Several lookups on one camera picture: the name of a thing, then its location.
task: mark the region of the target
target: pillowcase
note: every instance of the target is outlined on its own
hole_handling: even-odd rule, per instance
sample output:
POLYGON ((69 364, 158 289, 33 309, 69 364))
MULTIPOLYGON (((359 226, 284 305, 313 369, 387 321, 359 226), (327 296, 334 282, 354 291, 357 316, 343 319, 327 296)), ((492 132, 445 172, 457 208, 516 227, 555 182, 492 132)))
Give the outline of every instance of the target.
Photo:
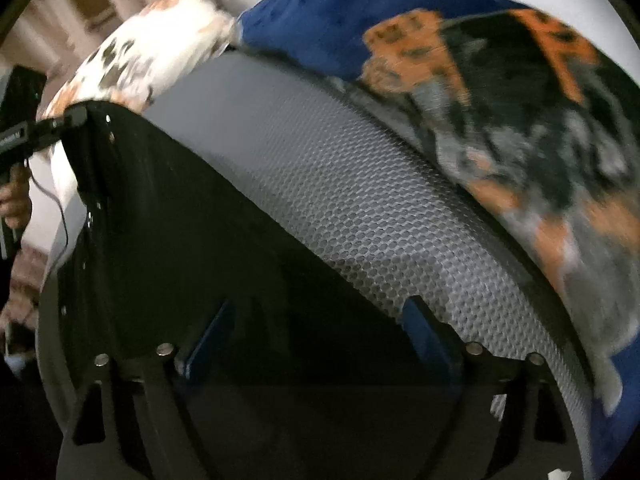
MULTIPOLYGON (((43 118, 71 104, 107 100, 140 113, 154 98, 212 56, 235 34, 236 20, 212 0, 158 0, 129 18, 63 85, 43 118)), ((66 203, 77 187, 62 144, 51 153, 56 191, 66 203)))

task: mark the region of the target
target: human hand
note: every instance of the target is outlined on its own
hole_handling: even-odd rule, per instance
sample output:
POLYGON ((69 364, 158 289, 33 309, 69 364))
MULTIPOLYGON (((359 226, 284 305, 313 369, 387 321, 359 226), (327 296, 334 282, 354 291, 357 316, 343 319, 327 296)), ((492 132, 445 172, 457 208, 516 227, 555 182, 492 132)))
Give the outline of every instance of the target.
POLYGON ((9 183, 0 187, 0 217, 11 229, 27 227, 31 219, 29 177, 31 171, 21 164, 11 167, 9 183))

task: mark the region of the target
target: perforated metal mesh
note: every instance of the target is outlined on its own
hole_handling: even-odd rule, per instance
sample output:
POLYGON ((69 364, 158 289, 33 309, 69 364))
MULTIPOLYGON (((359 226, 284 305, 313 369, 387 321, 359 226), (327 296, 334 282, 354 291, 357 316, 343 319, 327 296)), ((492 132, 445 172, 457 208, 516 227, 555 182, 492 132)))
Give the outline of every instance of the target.
POLYGON ((402 140, 295 70, 242 54, 201 67, 146 116, 390 316, 420 294, 463 340, 546 356, 590 469, 590 392, 575 352, 540 322, 523 265, 402 140))

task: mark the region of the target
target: cord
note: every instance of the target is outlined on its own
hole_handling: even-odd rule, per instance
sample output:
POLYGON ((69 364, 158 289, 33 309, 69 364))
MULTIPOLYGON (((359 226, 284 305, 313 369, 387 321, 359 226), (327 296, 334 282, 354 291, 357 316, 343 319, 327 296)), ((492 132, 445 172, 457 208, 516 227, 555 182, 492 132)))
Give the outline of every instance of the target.
POLYGON ((38 181, 37 179, 33 176, 33 171, 31 171, 31 168, 29 167, 29 161, 26 161, 26 165, 27 168, 29 169, 29 172, 31 173, 31 180, 33 180, 33 183, 35 184, 35 186, 47 197, 49 197, 50 199, 53 200, 53 202, 56 203, 56 205, 58 206, 58 209, 60 210, 60 218, 62 218, 62 227, 65 229, 65 246, 62 248, 62 250, 60 251, 60 253, 58 254, 58 256, 56 256, 56 259, 53 260, 53 263, 51 264, 51 266, 49 267, 49 270, 53 270, 56 268, 57 264, 60 261, 60 258, 62 258, 62 256, 66 253, 67 248, 69 247, 69 231, 66 228, 66 219, 65 219, 65 211, 64 208, 62 207, 62 203, 60 202, 60 199, 55 196, 52 192, 50 192, 48 189, 45 189, 38 181))

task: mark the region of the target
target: metal screw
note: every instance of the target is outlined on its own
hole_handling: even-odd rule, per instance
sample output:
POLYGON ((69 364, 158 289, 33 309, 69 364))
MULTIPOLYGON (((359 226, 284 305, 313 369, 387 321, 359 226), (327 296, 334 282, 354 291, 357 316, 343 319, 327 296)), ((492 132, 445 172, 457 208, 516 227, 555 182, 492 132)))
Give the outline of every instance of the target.
POLYGON ((97 355, 94 359, 94 364, 96 366, 104 366, 109 362, 109 356, 107 354, 97 355))
POLYGON ((480 355, 482 353, 482 345, 475 341, 467 343, 465 346, 466 352, 471 355, 480 355))
POLYGON ((156 348, 156 354, 158 354, 160 357, 169 355, 173 351, 174 351, 174 346, 171 343, 162 343, 158 345, 158 348, 156 348))
POLYGON ((545 363, 545 358, 537 352, 529 354, 529 362, 536 366, 542 366, 545 363))

